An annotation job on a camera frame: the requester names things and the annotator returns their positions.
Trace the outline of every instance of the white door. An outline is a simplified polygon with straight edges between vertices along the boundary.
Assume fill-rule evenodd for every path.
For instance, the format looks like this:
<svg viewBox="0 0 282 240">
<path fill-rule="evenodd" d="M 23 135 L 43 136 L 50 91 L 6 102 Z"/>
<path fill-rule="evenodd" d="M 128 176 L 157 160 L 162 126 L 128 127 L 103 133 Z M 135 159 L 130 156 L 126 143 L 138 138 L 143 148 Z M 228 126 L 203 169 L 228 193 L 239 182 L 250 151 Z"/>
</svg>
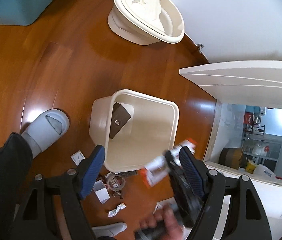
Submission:
<svg viewBox="0 0 282 240">
<path fill-rule="evenodd" d="M 282 108 L 282 61 L 221 62 L 179 73 L 222 103 Z"/>
</svg>

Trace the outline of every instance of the floor plank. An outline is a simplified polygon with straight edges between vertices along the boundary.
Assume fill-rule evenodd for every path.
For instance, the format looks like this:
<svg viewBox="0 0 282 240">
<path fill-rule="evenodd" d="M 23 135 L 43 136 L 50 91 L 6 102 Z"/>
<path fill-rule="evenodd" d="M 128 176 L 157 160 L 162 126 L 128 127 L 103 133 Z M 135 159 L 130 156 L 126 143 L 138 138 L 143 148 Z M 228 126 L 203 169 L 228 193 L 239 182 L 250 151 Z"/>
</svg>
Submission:
<svg viewBox="0 0 282 240">
<path fill-rule="evenodd" d="M 0 146 L 46 109 L 64 110 L 71 122 L 68 132 L 33 161 L 27 181 L 37 173 L 49 177 L 74 167 L 70 155 L 78 150 L 88 156 L 94 148 L 92 103 L 119 89 L 177 103 L 176 143 L 195 139 L 196 157 L 203 157 L 216 100 L 178 71 L 206 60 L 186 40 L 140 46 L 122 39 L 107 24 L 112 6 L 112 0 L 54 0 L 30 26 L 0 26 Z M 114 218 L 106 212 L 120 199 L 102 205 L 91 194 L 83 207 L 93 226 L 125 221 L 128 229 L 117 239 L 133 239 L 139 219 L 172 195 L 167 178 L 147 189 L 134 176 L 124 189 L 127 208 Z"/>
</svg>

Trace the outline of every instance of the hand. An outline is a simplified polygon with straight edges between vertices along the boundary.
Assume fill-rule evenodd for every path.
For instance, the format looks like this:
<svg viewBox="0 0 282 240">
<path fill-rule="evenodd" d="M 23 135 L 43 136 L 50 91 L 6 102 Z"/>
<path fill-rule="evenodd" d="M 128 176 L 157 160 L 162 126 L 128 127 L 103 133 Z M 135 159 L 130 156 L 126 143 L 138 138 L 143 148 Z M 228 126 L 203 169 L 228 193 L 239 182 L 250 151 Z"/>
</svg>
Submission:
<svg viewBox="0 0 282 240">
<path fill-rule="evenodd" d="M 182 228 L 178 224 L 173 210 L 169 205 L 163 207 L 163 209 L 157 210 L 154 214 L 149 215 L 146 219 L 140 221 L 141 229 L 155 228 L 157 221 L 164 220 L 167 234 L 161 237 L 161 240 L 182 240 Z"/>
</svg>

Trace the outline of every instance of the sock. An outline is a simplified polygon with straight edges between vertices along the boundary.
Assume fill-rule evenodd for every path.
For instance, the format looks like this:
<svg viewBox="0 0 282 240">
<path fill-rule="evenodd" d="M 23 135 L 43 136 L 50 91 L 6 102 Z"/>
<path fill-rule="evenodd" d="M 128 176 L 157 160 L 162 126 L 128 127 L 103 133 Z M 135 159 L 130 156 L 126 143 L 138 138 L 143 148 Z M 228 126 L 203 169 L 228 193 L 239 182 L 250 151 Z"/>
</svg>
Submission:
<svg viewBox="0 0 282 240">
<path fill-rule="evenodd" d="M 60 121 L 48 115 L 46 115 L 45 118 L 58 134 L 62 133 L 62 123 Z M 27 141 L 28 145 L 30 146 L 33 158 L 35 158 L 39 155 L 39 153 L 42 152 L 36 141 L 26 131 L 22 133 L 21 136 Z"/>
</svg>

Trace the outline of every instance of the oval beige lid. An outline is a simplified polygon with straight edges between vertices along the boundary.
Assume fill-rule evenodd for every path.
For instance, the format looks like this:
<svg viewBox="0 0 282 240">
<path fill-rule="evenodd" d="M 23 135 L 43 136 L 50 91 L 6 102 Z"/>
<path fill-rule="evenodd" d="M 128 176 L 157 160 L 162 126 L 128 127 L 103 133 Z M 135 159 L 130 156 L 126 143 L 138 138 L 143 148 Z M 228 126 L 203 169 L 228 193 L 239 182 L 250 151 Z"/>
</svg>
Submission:
<svg viewBox="0 0 282 240">
<path fill-rule="evenodd" d="M 120 0 L 120 2 L 137 20 L 154 31 L 165 35 L 163 25 L 160 21 L 160 0 Z"/>
</svg>

